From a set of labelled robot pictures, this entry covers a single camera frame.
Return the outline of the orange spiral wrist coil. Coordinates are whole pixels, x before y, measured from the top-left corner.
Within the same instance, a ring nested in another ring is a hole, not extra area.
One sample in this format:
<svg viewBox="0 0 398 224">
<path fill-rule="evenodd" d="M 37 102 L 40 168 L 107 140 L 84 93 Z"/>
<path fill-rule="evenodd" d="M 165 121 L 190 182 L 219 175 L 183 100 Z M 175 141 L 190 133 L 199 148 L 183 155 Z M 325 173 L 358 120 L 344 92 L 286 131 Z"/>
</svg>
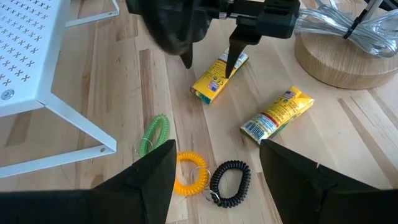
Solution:
<svg viewBox="0 0 398 224">
<path fill-rule="evenodd" d="M 198 179 L 191 185 L 183 185 L 175 178 L 174 192 L 183 196 L 196 195 L 204 190 L 208 184 L 210 174 L 207 169 L 207 163 L 201 155 L 192 151 L 178 152 L 177 162 L 182 161 L 193 162 L 198 167 Z"/>
</svg>

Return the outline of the green spiral wrist coil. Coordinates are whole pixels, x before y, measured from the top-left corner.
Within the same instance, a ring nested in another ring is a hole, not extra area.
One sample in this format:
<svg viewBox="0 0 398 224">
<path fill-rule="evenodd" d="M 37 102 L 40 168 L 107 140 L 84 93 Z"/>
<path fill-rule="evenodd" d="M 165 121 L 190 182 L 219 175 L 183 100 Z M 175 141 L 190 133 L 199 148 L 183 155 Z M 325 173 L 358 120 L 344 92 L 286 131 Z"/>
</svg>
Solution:
<svg viewBox="0 0 398 224">
<path fill-rule="evenodd" d="M 158 114 L 153 117 L 144 135 L 134 144 L 134 151 L 142 158 L 149 152 L 158 148 L 169 138 L 170 121 L 164 114 Z"/>
</svg>

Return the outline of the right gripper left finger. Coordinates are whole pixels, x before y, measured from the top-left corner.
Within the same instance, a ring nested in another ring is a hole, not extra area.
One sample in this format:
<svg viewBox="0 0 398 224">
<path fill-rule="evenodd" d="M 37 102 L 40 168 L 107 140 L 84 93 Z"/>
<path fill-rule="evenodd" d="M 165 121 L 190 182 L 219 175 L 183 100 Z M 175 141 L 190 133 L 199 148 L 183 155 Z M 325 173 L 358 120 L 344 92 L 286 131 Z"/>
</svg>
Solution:
<svg viewBox="0 0 398 224">
<path fill-rule="evenodd" d="M 165 224 L 176 163 L 169 139 L 92 189 L 0 192 L 0 224 Z"/>
</svg>

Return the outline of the black spiral wrist coil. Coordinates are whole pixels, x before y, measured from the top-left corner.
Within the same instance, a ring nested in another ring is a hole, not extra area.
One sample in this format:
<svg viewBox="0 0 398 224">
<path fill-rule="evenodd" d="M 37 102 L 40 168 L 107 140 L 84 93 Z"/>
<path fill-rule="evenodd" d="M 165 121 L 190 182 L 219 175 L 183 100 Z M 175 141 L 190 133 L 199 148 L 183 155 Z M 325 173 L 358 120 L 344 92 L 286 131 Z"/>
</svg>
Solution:
<svg viewBox="0 0 398 224">
<path fill-rule="evenodd" d="M 237 193 L 232 197 L 223 198 L 220 194 L 219 184 L 221 182 L 222 176 L 228 170 L 240 170 L 242 172 L 242 177 Z M 250 181 L 251 170 L 245 162 L 233 160 L 222 163 L 220 166 L 218 166 L 210 179 L 210 190 L 213 203 L 223 208 L 233 208 L 238 206 L 246 198 Z"/>
</svg>

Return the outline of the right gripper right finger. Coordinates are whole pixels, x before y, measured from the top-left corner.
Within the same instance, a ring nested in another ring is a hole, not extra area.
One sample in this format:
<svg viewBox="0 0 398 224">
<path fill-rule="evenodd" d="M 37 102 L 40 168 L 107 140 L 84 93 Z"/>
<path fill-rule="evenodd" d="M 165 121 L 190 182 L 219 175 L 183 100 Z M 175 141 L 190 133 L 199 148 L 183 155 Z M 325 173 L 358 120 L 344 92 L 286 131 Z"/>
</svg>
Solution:
<svg viewBox="0 0 398 224">
<path fill-rule="evenodd" d="M 270 139 L 259 157 L 283 224 L 398 224 L 398 189 L 379 190 Z"/>
</svg>

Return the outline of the yellow crayon box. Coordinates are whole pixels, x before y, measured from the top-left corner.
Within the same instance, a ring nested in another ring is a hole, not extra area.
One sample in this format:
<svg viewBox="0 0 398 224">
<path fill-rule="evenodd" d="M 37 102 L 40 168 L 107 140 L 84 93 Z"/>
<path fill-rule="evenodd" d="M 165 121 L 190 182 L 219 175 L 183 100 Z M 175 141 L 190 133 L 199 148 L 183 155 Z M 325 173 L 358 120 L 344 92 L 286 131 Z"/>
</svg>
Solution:
<svg viewBox="0 0 398 224">
<path fill-rule="evenodd" d="M 190 87 L 190 91 L 204 103 L 210 104 L 223 90 L 237 70 L 248 60 L 249 55 L 242 52 L 229 76 L 225 77 L 229 49 L 226 49 L 204 74 Z"/>
<path fill-rule="evenodd" d="M 289 123 L 306 112 L 314 99 L 295 86 L 291 86 L 266 109 L 240 127 L 240 131 L 257 145 L 283 130 Z"/>
</svg>

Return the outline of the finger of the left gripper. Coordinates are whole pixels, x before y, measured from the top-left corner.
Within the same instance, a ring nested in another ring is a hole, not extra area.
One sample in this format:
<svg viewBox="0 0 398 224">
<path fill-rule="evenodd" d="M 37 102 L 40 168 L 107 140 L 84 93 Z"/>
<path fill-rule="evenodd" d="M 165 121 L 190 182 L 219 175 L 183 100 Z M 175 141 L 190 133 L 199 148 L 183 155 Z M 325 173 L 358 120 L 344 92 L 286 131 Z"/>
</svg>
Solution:
<svg viewBox="0 0 398 224">
<path fill-rule="evenodd" d="M 190 46 L 186 52 L 181 54 L 180 58 L 182 59 L 182 62 L 186 69 L 189 69 L 192 67 L 192 62 L 193 62 L 193 45 L 192 44 L 190 44 Z"/>
<path fill-rule="evenodd" d="M 257 45 L 261 35 L 251 26 L 237 25 L 229 37 L 228 59 L 226 63 L 225 77 L 229 78 L 236 61 L 247 45 Z"/>
</svg>

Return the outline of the white perforated metal shelf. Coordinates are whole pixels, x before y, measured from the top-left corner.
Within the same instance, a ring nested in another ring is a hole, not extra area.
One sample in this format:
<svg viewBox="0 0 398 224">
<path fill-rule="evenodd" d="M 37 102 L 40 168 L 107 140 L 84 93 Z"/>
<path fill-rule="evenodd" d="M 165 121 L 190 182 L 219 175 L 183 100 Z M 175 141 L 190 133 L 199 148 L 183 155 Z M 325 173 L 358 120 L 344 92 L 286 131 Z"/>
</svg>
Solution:
<svg viewBox="0 0 398 224">
<path fill-rule="evenodd" d="M 114 138 L 52 93 L 65 29 L 118 16 L 71 20 L 71 0 L 0 0 L 0 118 L 46 108 L 99 141 L 99 146 L 0 167 L 0 178 L 114 154 Z"/>
</svg>

